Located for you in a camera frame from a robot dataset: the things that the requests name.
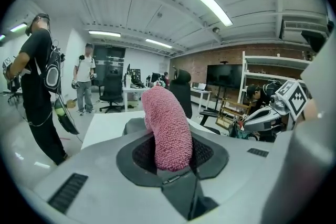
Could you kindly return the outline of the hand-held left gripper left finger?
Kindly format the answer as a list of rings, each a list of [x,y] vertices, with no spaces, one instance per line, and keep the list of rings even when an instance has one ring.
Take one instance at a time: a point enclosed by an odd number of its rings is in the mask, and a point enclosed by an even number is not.
[[[134,141],[135,148],[132,151],[134,163],[154,175],[157,174],[155,163],[155,138],[153,135],[145,135]]]

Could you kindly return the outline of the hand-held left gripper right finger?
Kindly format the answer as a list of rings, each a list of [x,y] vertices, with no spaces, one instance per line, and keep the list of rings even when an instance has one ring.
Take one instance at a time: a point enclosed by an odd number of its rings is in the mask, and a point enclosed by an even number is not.
[[[213,150],[208,145],[192,138],[192,157],[189,162],[191,168],[198,168],[213,157]]]

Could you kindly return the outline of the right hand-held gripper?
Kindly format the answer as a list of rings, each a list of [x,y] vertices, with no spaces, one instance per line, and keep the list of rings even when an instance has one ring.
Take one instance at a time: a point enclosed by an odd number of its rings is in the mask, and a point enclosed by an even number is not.
[[[292,130],[307,105],[307,96],[297,80],[288,80],[270,95],[268,105],[258,109],[243,121],[245,131],[273,130],[287,119],[286,130]]]

